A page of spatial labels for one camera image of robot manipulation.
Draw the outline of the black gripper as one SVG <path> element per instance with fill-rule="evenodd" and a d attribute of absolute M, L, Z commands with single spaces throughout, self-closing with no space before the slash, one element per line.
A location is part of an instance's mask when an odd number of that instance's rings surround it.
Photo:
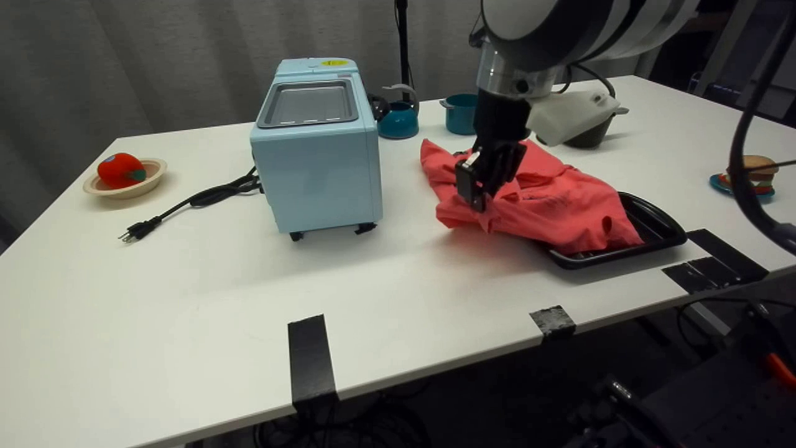
<path fill-rule="evenodd" d="M 526 146 L 520 141 L 527 136 L 527 115 L 531 104 L 526 100 L 506 100 L 485 90 L 479 92 L 479 170 L 468 163 L 461 163 L 456 167 L 458 196 L 472 211 L 485 210 L 485 191 L 496 194 L 506 181 L 516 176 L 526 158 Z"/>

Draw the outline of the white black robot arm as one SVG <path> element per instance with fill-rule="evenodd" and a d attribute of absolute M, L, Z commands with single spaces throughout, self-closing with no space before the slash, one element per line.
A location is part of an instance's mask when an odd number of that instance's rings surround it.
<path fill-rule="evenodd" d="M 476 211 L 507 185 L 523 139 L 597 146 L 617 115 L 616 92 L 565 92 L 556 82 L 597 60 L 622 60 L 673 39 L 699 0 L 481 0 L 476 146 L 456 164 L 458 196 Z"/>

